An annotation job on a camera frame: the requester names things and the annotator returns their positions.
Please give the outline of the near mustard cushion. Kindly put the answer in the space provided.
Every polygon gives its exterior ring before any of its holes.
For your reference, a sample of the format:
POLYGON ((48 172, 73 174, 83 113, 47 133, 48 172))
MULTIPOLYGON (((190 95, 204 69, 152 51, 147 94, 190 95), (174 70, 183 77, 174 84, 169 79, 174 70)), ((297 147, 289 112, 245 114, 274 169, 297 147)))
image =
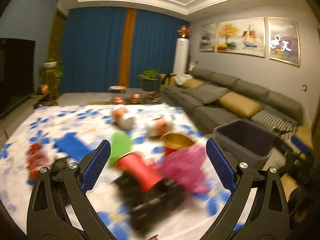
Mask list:
POLYGON ((234 92, 228 92, 219 98, 219 104, 224 109, 244 119, 250 119, 262 110, 262 107, 255 101, 234 92))

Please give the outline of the small black plastic bag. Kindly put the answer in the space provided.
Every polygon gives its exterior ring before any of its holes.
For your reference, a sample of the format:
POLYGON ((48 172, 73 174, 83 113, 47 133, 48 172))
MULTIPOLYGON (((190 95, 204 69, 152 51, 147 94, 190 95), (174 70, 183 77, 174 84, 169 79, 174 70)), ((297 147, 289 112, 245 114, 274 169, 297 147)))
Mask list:
POLYGON ((63 171, 68 167, 68 157, 62 157, 62 158, 58 158, 55 159, 55 161, 53 162, 52 166, 51 166, 51 171, 52 172, 59 172, 59 171, 63 171))

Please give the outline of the green foam net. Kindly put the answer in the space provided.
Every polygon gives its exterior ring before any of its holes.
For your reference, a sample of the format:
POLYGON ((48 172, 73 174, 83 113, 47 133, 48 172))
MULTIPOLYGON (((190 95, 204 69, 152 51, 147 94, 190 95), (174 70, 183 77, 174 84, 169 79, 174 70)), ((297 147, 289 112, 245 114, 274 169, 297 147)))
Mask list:
POLYGON ((131 138, 126 133, 116 132, 111 140, 111 155, 108 163, 110 167, 115 167, 118 159, 132 151, 131 138))

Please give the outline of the near patterned cushion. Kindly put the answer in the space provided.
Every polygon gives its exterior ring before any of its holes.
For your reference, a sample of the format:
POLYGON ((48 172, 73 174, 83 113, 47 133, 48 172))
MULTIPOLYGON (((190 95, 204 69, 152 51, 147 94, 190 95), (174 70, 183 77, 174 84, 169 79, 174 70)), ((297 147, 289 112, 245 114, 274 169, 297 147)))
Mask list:
POLYGON ((280 139, 289 140, 297 131, 297 126, 266 110, 259 111, 251 121, 277 134, 280 139))

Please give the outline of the orange centre curtain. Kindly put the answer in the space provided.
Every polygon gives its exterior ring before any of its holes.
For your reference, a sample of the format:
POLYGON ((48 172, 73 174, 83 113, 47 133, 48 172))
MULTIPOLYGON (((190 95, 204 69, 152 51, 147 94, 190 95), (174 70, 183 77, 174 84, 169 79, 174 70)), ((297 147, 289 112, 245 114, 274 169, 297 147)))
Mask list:
POLYGON ((123 30, 123 39, 121 43, 118 85, 125 87, 129 87, 130 84, 131 47, 135 29, 136 14, 137 9, 127 9, 123 30))

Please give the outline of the red plastic bag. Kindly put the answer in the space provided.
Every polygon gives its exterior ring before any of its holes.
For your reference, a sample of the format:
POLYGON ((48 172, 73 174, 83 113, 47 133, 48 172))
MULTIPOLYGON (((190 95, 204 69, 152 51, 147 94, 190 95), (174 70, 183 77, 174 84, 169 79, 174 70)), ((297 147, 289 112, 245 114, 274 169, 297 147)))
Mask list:
POLYGON ((27 170, 30 180, 36 179, 42 167, 50 168, 51 165, 52 163, 39 142, 35 142, 29 146, 27 150, 27 170))

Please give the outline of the plant on wooden stand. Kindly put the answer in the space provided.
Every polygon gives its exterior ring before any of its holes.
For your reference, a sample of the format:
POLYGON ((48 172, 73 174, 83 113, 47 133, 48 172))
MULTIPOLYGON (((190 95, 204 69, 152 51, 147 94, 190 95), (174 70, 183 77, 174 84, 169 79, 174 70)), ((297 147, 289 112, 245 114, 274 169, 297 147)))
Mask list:
POLYGON ((39 68, 39 85, 47 84, 52 99, 60 96, 60 83, 63 76, 63 66, 60 57, 48 57, 39 68))

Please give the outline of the blue window curtain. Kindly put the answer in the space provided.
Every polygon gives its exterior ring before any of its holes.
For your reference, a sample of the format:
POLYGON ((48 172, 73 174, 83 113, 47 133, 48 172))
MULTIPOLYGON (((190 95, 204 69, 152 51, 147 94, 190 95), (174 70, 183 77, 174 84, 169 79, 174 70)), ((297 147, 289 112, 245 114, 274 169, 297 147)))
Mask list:
MULTIPOLYGON (((106 92, 118 85, 121 43, 128 8, 87 7, 69 11, 63 32, 61 92, 106 92)), ((178 29, 189 22, 137 10, 131 47, 129 88, 139 88, 139 75, 156 69, 172 72, 178 29)))

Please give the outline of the floral blue white tablecloth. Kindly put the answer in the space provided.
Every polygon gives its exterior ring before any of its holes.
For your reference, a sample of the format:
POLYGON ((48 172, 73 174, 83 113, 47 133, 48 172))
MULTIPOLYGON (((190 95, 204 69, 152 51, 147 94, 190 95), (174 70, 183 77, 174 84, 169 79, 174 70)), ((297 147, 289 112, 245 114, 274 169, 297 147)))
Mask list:
MULTIPOLYGON (((198 131, 180 107, 135 105, 129 111, 135 124, 128 131, 133 150, 149 163, 160 164, 164 147, 159 140, 147 134, 148 121, 159 116, 173 123, 176 132, 189 135, 199 145, 206 138, 198 131)), ((119 131, 112 119, 111 106, 58 106, 41 107, 33 112, 9 140, 1 147, 1 201, 15 223, 25 230, 27 210, 33 188, 35 170, 27 162, 28 148, 38 143, 52 163, 66 158, 79 162, 85 154, 93 152, 104 140, 111 140, 119 131)), ((217 218, 230 197, 220 183, 211 163, 202 165, 205 175, 205 193, 193 193, 183 205, 153 230, 160 239, 199 239, 217 218)), ((93 190, 87 193, 89 201, 106 226, 117 239, 137 239, 129 220, 129 211, 114 181, 120 173, 105 166, 93 190)))

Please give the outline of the large pink plastic bag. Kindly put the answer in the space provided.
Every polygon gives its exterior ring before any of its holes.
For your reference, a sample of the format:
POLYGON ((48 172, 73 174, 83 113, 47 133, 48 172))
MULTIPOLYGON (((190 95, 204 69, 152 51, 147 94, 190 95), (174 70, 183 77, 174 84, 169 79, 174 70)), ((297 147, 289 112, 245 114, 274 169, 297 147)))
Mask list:
POLYGON ((192 194, 207 194, 206 175, 202 165, 206 159, 204 146, 193 145, 166 155, 160 162, 154 163, 154 168, 165 178, 178 183, 192 194))

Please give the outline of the grey tv cabinet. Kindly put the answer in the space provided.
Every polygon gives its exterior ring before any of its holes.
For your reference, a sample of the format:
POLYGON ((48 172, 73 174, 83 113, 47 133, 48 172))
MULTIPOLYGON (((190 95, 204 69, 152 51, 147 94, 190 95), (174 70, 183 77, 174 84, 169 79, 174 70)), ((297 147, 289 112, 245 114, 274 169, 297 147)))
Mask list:
POLYGON ((41 95, 30 94, 22 101, 16 103, 11 109, 1 115, 1 131, 15 130, 35 110, 35 105, 42 101, 49 101, 51 92, 41 95))

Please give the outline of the red paper cup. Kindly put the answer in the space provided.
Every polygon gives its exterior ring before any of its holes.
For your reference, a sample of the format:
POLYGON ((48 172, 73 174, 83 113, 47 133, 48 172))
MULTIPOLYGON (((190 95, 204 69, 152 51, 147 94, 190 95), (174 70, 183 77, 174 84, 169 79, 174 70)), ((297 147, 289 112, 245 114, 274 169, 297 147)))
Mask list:
POLYGON ((162 176, 154 169, 146 165, 143 158, 136 152, 127 153, 117 159, 116 168, 131 174, 140 186, 143 193, 152 189, 162 179, 162 176))

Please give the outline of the dark coffee table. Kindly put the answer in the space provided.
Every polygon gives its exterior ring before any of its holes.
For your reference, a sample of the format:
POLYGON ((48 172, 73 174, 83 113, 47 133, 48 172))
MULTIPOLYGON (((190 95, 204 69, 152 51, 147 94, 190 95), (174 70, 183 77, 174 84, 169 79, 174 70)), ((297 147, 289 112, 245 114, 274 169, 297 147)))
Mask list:
POLYGON ((115 98, 121 98, 125 105, 157 105, 163 103, 160 94, 146 92, 140 88, 126 88, 122 91, 112 90, 107 93, 94 93, 94 99, 88 101, 89 105, 115 105, 115 98))

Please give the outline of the gold rimmed red cup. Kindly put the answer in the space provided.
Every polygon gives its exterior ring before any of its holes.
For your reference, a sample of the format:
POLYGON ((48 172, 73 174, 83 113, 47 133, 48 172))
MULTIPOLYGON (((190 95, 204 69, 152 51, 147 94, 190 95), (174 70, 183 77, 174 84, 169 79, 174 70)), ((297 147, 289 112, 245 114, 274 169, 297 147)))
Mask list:
POLYGON ((170 155, 178 150, 183 150, 195 145, 195 141, 182 133, 168 132, 160 137, 164 144, 164 154, 170 155))

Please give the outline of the grey flat cushion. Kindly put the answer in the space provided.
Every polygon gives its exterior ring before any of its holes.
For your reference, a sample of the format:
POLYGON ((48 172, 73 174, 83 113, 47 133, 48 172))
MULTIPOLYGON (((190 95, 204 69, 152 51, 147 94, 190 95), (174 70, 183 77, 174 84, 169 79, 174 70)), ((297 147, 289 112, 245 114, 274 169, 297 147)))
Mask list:
POLYGON ((199 100, 205 105, 211 104, 219 99, 219 97, 216 94, 199 89, 189 88, 185 89, 183 93, 194 97, 195 99, 199 100))

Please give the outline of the white cloth on sofa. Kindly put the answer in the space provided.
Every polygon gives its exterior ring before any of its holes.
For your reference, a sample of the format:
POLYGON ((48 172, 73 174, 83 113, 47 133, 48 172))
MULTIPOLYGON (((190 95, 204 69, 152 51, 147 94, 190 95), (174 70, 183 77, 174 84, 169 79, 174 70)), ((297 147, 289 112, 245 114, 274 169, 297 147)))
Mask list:
POLYGON ((189 74, 176 74, 174 76, 174 80, 176 85, 181 86, 183 85, 186 81, 192 79, 193 77, 189 74))

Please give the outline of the box on coffee table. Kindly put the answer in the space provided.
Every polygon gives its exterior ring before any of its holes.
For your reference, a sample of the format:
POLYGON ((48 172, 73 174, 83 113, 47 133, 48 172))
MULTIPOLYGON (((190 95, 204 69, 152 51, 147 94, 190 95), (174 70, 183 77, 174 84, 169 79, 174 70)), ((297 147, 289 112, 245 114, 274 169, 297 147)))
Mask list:
POLYGON ((111 93, 111 94, 125 94, 126 87, 125 86, 110 86, 108 88, 107 92, 111 93))

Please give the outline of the dark grey trash bin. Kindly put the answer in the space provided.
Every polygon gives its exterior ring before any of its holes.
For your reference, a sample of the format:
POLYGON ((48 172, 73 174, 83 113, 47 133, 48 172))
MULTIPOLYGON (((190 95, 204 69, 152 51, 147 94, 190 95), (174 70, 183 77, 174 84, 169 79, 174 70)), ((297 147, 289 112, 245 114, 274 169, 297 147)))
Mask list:
POLYGON ((245 119, 238 119, 213 130, 220 147, 237 161, 260 170, 270 157, 276 134, 245 119))

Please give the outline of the mustard cushion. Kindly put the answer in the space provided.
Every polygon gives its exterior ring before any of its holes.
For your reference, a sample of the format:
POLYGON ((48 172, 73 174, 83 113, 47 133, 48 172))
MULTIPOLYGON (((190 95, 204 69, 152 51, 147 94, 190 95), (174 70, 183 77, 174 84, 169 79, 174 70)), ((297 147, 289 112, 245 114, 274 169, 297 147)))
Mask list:
POLYGON ((181 87, 185 89, 197 89, 204 85, 204 82, 197 79, 188 79, 185 81, 181 87))
POLYGON ((244 119, 250 119, 262 110, 262 107, 255 101, 234 92, 228 92, 219 98, 219 104, 224 109, 244 119))

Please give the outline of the grey sectional sofa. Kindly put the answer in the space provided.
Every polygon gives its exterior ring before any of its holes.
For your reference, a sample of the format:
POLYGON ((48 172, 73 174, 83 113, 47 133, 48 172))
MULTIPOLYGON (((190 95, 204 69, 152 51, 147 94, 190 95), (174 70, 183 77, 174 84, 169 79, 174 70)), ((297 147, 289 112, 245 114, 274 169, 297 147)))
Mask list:
POLYGON ((247 119, 268 130, 277 128, 312 147, 308 126, 302 124, 302 105, 263 86, 238 77, 195 69, 182 85, 173 74, 161 75, 161 97, 171 106, 180 106, 204 134, 211 134, 221 125, 238 119, 247 119))

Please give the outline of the patterned cushion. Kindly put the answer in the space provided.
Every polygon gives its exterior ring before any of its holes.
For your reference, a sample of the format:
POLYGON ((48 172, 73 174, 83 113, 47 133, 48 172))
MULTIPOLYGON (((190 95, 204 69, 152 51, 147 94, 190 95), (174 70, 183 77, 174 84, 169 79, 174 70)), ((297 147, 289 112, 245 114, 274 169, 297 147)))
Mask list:
POLYGON ((219 87, 219 86, 210 85, 210 84, 202 85, 201 87, 199 87, 199 90, 211 93, 217 96, 217 98, 221 98, 222 96, 224 96, 229 92, 229 89, 227 87, 219 87))
POLYGON ((280 139, 289 140, 297 131, 297 126, 266 110, 259 111, 251 121, 277 134, 280 139))

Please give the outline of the black flat television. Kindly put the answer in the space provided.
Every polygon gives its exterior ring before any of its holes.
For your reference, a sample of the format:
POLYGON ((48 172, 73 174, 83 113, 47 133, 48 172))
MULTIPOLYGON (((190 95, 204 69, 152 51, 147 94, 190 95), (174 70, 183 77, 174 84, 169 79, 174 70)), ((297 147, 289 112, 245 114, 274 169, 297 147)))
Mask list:
POLYGON ((1 38, 1 115, 34 92, 35 41, 1 38))

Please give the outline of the far mustard cushion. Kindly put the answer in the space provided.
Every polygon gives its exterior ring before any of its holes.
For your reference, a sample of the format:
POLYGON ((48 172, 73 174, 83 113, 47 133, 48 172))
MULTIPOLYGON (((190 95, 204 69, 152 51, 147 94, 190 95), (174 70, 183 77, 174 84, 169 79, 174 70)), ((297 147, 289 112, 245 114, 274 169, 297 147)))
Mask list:
POLYGON ((197 79, 188 79, 185 81, 181 87, 185 89, 197 89, 204 85, 204 82, 197 79))

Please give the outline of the white standing air conditioner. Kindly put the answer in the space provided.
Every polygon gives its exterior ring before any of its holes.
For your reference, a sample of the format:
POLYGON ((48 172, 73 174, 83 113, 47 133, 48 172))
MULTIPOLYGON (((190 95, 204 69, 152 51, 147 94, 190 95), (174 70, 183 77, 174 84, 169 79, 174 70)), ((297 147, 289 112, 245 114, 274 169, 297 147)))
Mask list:
POLYGON ((188 61, 189 40, 178 38, 176 42, 176 52, 174 58, 173 74, 184 74, 188 61))

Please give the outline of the far patterned cushion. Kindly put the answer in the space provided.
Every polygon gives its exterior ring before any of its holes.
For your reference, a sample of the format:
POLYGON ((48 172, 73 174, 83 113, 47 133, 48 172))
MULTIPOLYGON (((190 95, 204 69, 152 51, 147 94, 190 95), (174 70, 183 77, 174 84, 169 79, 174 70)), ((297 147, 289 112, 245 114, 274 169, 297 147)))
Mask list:
POLYGON ((227 87, 219 87, 219 86, 210 85, 210 84, 202 85, 201 87, 199 87, 199 90, 211 93, 217 96, 217 98, 221 98, 222 96, 224 96, 229 92, 229 89, 227 87))

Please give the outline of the large black plastic bag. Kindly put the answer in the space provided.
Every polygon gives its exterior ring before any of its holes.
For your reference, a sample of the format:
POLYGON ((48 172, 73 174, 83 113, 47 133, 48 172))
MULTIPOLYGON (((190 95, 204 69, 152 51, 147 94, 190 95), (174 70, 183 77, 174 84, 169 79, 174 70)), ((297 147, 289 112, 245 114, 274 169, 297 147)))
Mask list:
POLYGON ((140 236, 145 236, 156 224, 169 217, 186 197, 183 187, 166 178, 146 192, 142 192, 138 180, 127 172, 113 183, 125 203, 131 227, 140 236))

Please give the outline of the potted green plant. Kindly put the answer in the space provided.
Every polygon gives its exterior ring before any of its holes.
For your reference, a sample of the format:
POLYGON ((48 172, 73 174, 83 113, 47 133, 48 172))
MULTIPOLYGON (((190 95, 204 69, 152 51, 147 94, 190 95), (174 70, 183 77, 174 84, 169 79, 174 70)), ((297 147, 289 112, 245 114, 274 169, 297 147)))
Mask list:
POLYGON ((158 70, 150 69, 145 70, 139 75, 141 81, 141 88, 145 92, 158 92, 160 88, 160 75, 158 70))

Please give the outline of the sailboat tree painting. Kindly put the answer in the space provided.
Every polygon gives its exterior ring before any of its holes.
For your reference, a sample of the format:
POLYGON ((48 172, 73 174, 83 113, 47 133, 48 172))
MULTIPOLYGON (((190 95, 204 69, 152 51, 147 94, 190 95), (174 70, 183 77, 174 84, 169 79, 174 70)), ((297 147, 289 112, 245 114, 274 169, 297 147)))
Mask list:
POLYGON ((265 34, 262 17, 220 22, 217 25, 216 51, 264 58, 265 34))

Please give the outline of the left landscape painting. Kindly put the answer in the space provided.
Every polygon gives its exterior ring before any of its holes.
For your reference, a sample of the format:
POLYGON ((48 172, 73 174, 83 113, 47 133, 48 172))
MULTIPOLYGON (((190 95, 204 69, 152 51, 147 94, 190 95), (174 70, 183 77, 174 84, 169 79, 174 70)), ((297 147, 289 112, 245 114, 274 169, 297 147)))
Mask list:
POLYGON ((217 24, 211 23, 201 26, 200 52, 214 52, 216 45, 217 24))

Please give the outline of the orange lantern ornament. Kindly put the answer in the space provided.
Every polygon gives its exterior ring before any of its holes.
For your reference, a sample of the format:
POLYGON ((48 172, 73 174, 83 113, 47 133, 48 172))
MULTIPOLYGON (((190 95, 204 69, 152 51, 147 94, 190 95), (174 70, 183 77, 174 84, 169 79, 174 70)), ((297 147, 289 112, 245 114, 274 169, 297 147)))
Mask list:
POLYGON ((36 87, 36 93, 38 95, 40 94, 46 94, 49 92, 49 86, 47 84, 38 85, 36 87))

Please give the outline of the white orange paper cup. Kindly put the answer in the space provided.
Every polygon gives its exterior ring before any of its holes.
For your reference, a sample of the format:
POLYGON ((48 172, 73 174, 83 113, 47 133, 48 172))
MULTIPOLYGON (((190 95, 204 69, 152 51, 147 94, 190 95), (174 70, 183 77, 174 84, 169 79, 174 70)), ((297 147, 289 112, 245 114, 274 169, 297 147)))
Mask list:
POLYGON ((148 136, 161 137, 168 132, 171 132, 174 128, 173 121, 167 116, 160 116, 151 119, 146 123, 146 129, 148 136))
POLYGON ((112 109, 112 118, 121 129, 131 129, 136 121, 135 116, 124 105, 116 105, 112 109))

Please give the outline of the right cloudy painting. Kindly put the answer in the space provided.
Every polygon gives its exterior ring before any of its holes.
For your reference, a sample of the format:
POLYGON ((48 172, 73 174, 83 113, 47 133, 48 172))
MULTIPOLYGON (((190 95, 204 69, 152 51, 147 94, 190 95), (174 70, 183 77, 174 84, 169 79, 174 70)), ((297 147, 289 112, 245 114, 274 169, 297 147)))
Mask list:
POLYGON ((268 18, 268 58, 300 67, 300 41, 297 21, 291 18, 268 18))

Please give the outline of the red gold flower ornament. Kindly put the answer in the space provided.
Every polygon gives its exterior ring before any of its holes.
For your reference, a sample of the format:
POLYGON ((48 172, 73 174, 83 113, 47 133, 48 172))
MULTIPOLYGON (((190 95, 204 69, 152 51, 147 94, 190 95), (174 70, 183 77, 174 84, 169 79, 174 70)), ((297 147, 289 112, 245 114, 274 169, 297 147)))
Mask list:
POLYGON ((187 25, 182 25, 178 31, 177 31, 178 35, 181 37, 181 38, 188 38, 190 36, 190 33, 191 33, 191 29, 189 26, 187 25))

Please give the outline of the blue foam net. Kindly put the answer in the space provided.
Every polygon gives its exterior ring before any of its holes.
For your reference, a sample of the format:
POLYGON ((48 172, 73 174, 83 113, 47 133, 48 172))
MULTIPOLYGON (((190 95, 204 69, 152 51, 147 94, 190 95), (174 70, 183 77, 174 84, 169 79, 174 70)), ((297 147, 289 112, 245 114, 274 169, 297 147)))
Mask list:
POLYGON ((77 163, 86 154, 94 152, 94 150, 91 150, 87 144, 76 136, 76 133, 66 133, 63 137, 54 139, 54 148, 58 152, 64 152, 77 163))

